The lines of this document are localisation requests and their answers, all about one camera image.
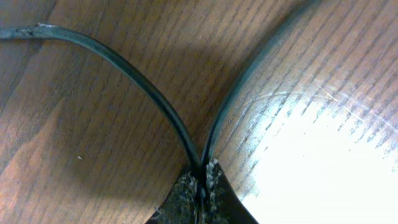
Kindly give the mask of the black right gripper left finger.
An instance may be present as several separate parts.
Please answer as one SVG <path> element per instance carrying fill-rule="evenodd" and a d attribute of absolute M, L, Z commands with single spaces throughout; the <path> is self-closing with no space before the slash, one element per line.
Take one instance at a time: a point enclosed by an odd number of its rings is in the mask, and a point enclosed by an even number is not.
<path fill-rule="evenodd" d="M 146 224 L 197 223 L 198 184 L 191 172 L 183 173 L 174 183 L 168 196 Z"/>

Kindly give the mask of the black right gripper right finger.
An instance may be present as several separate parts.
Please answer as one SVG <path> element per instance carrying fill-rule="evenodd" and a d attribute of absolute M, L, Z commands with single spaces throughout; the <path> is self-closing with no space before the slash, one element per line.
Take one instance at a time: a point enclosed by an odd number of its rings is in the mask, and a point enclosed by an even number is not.
<path fill-rule="evenodd" d="M 206 165 L 206 190 L 204 223 L 258 224 L 239 200 L 216 159 Z"/>

